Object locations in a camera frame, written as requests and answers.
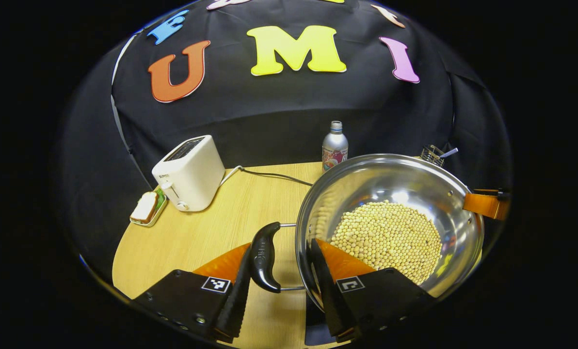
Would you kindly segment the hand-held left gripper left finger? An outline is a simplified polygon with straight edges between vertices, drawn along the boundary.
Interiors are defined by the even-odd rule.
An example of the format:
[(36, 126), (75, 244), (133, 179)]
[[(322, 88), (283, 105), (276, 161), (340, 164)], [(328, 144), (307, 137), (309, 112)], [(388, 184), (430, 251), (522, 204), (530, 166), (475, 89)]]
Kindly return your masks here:
[(177, 331), (209, 341), (238, 338), (251, 284), (246, 243), (193, 271), (175, 269), (132, 302)]

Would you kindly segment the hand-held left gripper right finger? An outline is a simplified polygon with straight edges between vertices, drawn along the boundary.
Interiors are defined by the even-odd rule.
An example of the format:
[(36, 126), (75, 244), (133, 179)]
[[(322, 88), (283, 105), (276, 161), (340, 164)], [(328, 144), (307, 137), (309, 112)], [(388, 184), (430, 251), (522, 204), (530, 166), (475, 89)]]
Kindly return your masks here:
[(314, 238), (310, 254), (329, 333), (339, 343), (375, 335), (436, 301), (395, 268), (375, 271), (326, 241)]

